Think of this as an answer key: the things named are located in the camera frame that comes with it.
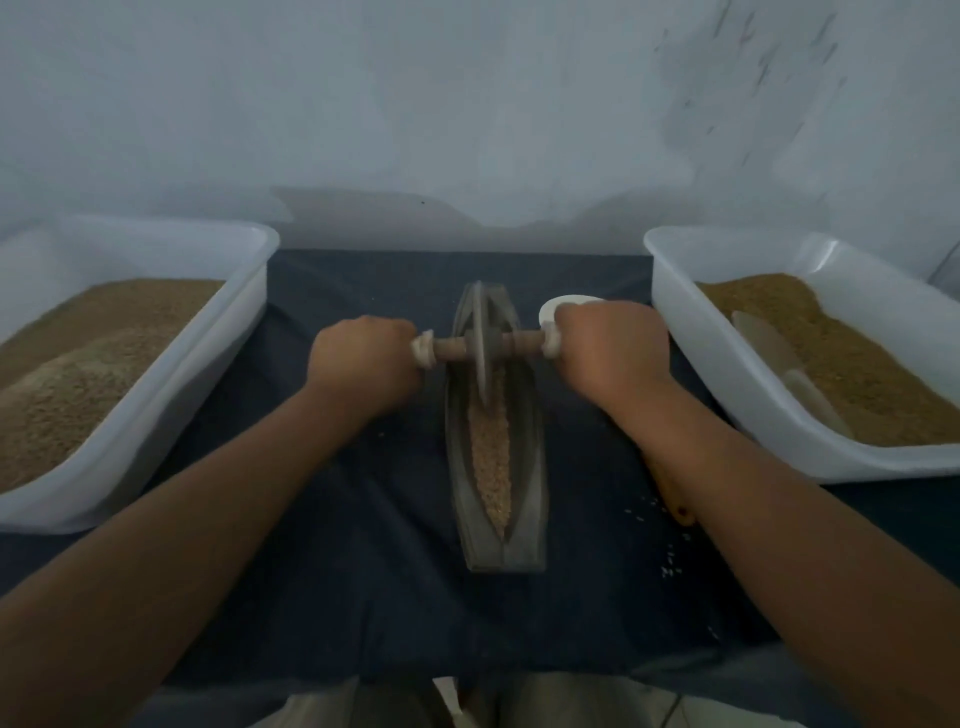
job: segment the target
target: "forearm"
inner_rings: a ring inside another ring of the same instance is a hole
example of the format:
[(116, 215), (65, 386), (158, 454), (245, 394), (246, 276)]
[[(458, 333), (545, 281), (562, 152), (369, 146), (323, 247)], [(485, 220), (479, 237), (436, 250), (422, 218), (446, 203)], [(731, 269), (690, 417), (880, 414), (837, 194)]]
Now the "forearm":
[[(294, 396), (0, 600), (0, 724), (128, 716), (307, 477), (362, 425), (332, 395)], [(53, 687), (56, 699), (38, 699)]]
[(875, 724), (949, 721), (960, 590), (679, 386), (623, 411), (795, 652)]

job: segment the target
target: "person's right hand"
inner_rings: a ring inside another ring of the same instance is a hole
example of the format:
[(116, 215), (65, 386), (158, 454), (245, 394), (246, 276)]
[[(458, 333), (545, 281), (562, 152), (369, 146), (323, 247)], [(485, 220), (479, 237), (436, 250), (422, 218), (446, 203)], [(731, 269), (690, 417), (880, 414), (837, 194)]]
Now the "person's right hand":
[(561, 376), (615, 419), (618, 407), (673, 382), (666, 324), (650, 306), (567, 304), (557, 308), (555, 320), (562, 336)]

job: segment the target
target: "white wall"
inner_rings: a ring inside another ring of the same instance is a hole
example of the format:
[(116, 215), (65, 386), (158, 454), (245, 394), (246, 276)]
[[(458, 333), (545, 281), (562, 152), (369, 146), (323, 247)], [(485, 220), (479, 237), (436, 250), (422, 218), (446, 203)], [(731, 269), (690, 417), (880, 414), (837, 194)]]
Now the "white wall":
[(0, 228), (605, 252), (768, 223), (925, 275), (960, 239), (958, 37), (955, 0), (6, 0)]

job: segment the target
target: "person's left hand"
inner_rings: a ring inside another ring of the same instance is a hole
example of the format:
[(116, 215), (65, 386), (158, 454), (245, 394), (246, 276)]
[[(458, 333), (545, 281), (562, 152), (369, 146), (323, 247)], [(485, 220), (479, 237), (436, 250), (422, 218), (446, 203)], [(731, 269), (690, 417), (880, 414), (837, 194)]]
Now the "person's left hand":
[(371, 419), (407, 401), (423, 381), (410, 349), (417, 328), (361, 316), (323, 329), (310, 351), (305, 394), (334, 398)]

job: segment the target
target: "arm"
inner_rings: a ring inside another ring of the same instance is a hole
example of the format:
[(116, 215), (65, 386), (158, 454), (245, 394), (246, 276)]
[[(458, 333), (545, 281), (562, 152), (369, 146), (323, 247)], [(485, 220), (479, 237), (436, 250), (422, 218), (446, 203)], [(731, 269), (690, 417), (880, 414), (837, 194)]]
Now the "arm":
[(130, 717), (309, 475), (419, 386), (415, 335), (371, 318), (321, 331), (302, 390), (0, 600), (0, 725)]
[(558, 310), (561, 371), (674, 478), (786, 644), (871, 725), (957, 725), (960, 590), (715, 417), (638, 303)]

